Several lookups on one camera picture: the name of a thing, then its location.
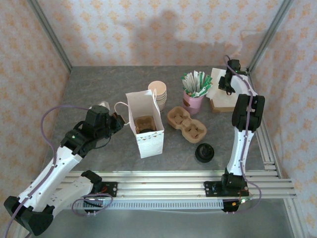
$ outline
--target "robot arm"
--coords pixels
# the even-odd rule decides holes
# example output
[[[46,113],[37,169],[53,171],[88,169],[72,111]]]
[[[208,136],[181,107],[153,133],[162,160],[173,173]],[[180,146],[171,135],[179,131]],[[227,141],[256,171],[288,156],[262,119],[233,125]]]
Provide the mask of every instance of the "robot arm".
[[[88,110],[85,121],[79,122],[72,130],[67,132],[56,153],[56,163],[53,159],[35,179],[35,181],[18,197],[10,196],[4,206],[10,215],[16,212],[15,220],[38,236],[52,223],[53,218],[78,197],[90,192],[100,192],[102,178],[97,174],[86,171],[81,177],[68,187],[56,192],[56,188],[89,151],[96,148],[99,140],[110,138],[121,130],[124,120],[116,113],[109,115],[109,110],[103,106],[93,106]],[[33,189],[38,186],[48,171],[53,171],[45,182],[29,197]]]
[[[242,148],[244,143],[244,138],[246,135],[246,129],[245,129],[245,122],[246,122],[246,108],[248,107],[249,100],[250,100],[250,92],[247,87],[247,85],[236,75],[232,76],[231,79],[231,87],[235,90],[235,92],[239,95],[238,100],[232,115],[232,125],[234,126],[234,143],[231,153],[231,158],[229,161],[229,164],[227,165],[228,172],[234,175],[241,176],[241,168],[240,168],[240,159],[242,155]],[[250,86],[250,90],[253,95],[253,104],[254,104],[254,110],[256,109],[258,111],[263,111],[264,107],[264,97],[258,96],[258,94],[252,89]],[[243,171],[245,171],[245,164],[246,159],[249,151],[250,142],[252,140],[252,137],[255,133],[255,130],[260,126],[262,119],[261,116],[256,115],[250,115],[250,122],[248,129],[248,140],[246,144],[246,148],[244,150],[243,154]]]
[[[249,195],[247,191],[247,183],[243,177],[242,171],[245,171],[250,142],[256,129],[259,128],[261,124],[264,110],[264,97],[259,96],[250,86],[248,77],[240,73],[239,61],[236,59],[229,59],[227,66],[226,74],[220,78],[218,88],[226,91],[227,95],[231,95],[231,93],[238,94],[238,99],[232,114],[234,143],[230,161],[221,177],[221,181],[204,182],[207,197],[241,197]],[[241,80],[238,76],[236,76],[233,71],[240,74],[244,80]],[[248,128],[246,128],[248,118],[247,111],[251,95],[253,98],[251,101],[249,124]]]

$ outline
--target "gray table surface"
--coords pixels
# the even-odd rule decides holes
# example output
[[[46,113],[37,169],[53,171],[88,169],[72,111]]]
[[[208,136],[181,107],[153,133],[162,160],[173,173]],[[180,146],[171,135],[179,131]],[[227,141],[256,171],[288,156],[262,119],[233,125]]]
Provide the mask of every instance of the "gray table surface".
[[[204,71],[211,73],[212,66],[100,66],[74,67],[67,83],[63,104],[90,107],[107,101],[110,112],[116,102],[127,102],[125,93],[147,90],[155,80],[167,85],[167,101],[161,119],[165,129],[163,154],[141,159],[138,146],[130,126],[125,126],[111,138],[102,149],[91,151],[73,171],[222,171],[227,166],[234,140],[231,125],[232,113],[212,113],[209,99],[205,98],[201,111],[192,116],[207,127],[207,134],[200,143],[210,144],[214,158],[203,164],[196,160],[195,150],[200,143],[192,144],[167,124],[167,113],[182,104],[182,82],[185,72]],[[118,113],[128,119],[125,106],[117,107]],[[86,111],[61,109],[53,131],[52,142],[57,147],[65,133],[85,119]],[[52,158],[49,151],[44,165]],[[264,165],[257,138],[254,136],[246,163],[247,170],[263,170]]]

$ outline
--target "paper cup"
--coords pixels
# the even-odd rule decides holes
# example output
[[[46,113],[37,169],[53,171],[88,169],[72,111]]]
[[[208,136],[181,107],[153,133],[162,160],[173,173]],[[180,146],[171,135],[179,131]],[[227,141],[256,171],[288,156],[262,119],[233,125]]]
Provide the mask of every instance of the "paper cup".
[[[163,83],[161,81],[153,81],[152,83],[149,84],[148,89],[150,89],[152,91],[152,93],[154,93],[154,89],[156,89],[157,90],[157,97],[166,93],[166,85],[165,85],[165,83]]]
[[[162,95],[157,95],[157,99],[162,99],[162,98],[166,97],[166,95],[167,95],[166,92],[164,94],[162,94]]]
[[[162,97],[162,98],[157,98],[157,102],[159,102],[159,101],[166,101],[167,100],[167,95],[165,95],[164,97]]]
[[[166,103],[166,100],[157,102],[158,105],[159,105],[159,104],[164,104],[164,103]]]
[[[184,91],[183,97],[183,108],[186,109],[190,113],[190,115],[194,115],[199,112],[200,106],[202,105],[204,95],[198,98],[191,98]]]
[[[163,104],[158,104],[158,108],[159,108],[159,111],[163,111],[163,109],[165,108],[165,102]]]

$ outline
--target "white paper bag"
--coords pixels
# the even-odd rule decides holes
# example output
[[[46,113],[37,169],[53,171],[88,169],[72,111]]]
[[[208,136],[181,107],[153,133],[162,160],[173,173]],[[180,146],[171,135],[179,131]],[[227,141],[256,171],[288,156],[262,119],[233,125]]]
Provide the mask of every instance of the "white paper bag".
[[[137,139],[141,158],[161,154],[163,152],[164,127],[152,91],[127,93],[126,96],[128,99],[129,124]],[[142,116],[152,116],[157,130],[137,134],[134,119]]]

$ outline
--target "patterned wallpaper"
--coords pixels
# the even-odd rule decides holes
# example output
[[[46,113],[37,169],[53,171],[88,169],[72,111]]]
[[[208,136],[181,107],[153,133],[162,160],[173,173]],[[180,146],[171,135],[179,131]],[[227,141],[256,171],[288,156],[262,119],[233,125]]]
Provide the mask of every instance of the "patterned wallpaper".
[[[0,1],[0,233],[10,216],[2,206],[42,167],[47,146],[42,114],[60,103],[68,72],[26,0]],[[50,135],[56,112],[48,116]]]
[[[294,1],[252,75],[266,96],[265,121],[317,237],[317,7]]]
[[[74,66],[248,66],[282,2],[39,0]]]

